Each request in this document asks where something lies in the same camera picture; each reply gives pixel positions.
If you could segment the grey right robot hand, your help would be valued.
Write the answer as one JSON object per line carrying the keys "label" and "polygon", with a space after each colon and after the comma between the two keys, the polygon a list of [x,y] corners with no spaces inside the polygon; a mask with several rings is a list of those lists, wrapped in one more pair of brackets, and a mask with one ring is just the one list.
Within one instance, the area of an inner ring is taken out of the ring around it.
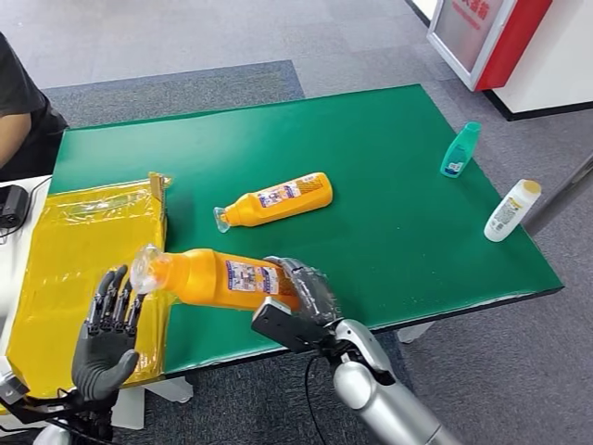
{"label": "grey right robot hand", "polygon": [[264,258],[281,267],[300,299],[301,318],[325,326],[342,318],[327,276],[318,269],[293,258],[269,256]]}

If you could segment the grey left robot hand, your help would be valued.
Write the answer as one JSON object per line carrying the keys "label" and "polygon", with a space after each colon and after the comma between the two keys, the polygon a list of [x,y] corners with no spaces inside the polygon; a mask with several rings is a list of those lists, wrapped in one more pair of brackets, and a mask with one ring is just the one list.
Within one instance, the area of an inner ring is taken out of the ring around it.
{"label": "grey left robot hand", "polygon": [[139,318],[145,296],[131,298],[127,265],[106,273],[81,325],[72,362],[72,381],[85,401],[103,401],[131,377],[139,361]]}

